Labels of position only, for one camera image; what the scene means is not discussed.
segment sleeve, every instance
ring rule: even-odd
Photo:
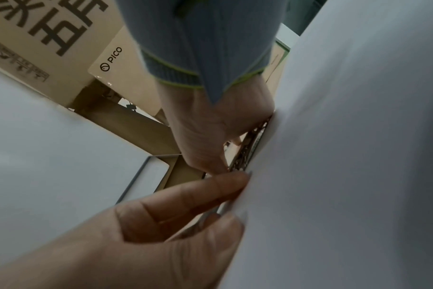
[[[150,74],[204,88],[216,103],[231,85],[261,73],[286,0],[118,0]]]

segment white surface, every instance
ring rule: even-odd
[[[114,205],[147,156],[0,74],[0,264]],[[131,194],[166,170],[148,164]]]
[[[433,0],[329,0],[291,50],[221,288],[433,288]]]
[[[287,47],[289,50],[296,44],[299,40],[299,35],[294,33],[291,29],[289,29],[285,24],[281,24],[278,29],[276,39],[278,42],[283,44],[283,46]]]

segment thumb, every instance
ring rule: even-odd
[[[229,266],[242,238],[244,226],[232,213],[188,239],[166,242],[163,276],[170,288],[207,288]]]

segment chinese character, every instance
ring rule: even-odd
[[[31,2],[31,0],[13,0],[13,1],[17,4],[15,7],[9,4],[9,0],[0,0],[0,12],[10,11],[4,17],[7,20],[11,20],[15,15],[21,13],[20,20],[17,23],[17,26],[19,27],[25,26],[26,20],[28,20],[28,16],[30,14],[30,10],[45,6],[43,2],[38,2],[38,3],[28,5],[28,3]]]
[[[79,10],[79,7],[85,0],[76,0],[74,4],[69,3],[70,0],[61,0],[59,5],[61,7],[66,8],[70,12],[72,12],[75,16],[79,17],[88,27],[90,27],[93,22],[87,17],[87,14],[96,6],[99,6],[99,10],[104,12],[108,5],[102,0],[91,0],[88,5],[86,5],[82,10]]]
[[[29,30],[29,34],[34,36],[40,30],[44,30],[47,36],[42,39],[42,43],[45,45],[49,44],[50,41],[55,41],[61,48],[56,52],[56,54],[63,56],[66,51],[82,36],[82,34],[87,30],[86,27],[81,26],[80,28],[75,27],[69,21],[61,21],[58,23],[55,28],[51,28],[47,23],[58,13],[58,9],[52,8],[47,15],[44,16],[36,25],[34,25],[31,30]],[[73,35],[67,40],[63,40],[58,34],[63,29],[66,28]]]

